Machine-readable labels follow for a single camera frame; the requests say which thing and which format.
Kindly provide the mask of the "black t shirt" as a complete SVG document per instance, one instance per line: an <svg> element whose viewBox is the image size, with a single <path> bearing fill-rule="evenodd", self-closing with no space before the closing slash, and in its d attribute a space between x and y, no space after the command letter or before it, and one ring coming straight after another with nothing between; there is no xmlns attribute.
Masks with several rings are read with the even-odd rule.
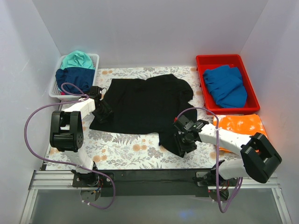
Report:
<svg viewBox="0 0 299 224"><path fill-rule="evenodd" d="M113 79L104 101L112 113L103 121L94 118L89 128L123 134L159 135L159 145L184 157L176 144L174 119L192 108L191 86L173 74L143 79Z"/></svg>

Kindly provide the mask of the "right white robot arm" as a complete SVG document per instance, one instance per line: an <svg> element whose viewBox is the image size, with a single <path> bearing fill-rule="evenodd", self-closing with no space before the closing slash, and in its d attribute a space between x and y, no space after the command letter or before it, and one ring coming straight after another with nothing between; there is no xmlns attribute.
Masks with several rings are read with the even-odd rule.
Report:
<svg viewBox="0 0 299 224"><path fill-rule="evenodd" d="M236 160L216 162L200 178L202 182L220 186L232 178L250 177L259 183L266 183L282 162L279 153L262 133L238 134L218 129L204 120L193 122L184 115L174 120L174 126L179 130L175 139L183 152L195 150L198 141L222 147L239 156Z"/></svg>

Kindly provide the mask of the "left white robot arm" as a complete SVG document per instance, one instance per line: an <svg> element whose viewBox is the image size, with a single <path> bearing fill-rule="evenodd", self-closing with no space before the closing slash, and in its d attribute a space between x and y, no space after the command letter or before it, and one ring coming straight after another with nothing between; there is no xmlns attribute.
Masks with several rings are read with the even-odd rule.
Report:
<svg viewBox="0 0 299 224"><path fill-rule="evenodd" d="M62 111L54 111L51 116L50 145L75 164L72 173L87 186L99 185L100 176L94 161L82 149L84 142L82 119L90 113L104 123L113 113L112 108L102 99L102 88L92 86L87 100L81 100Z"/></svg>

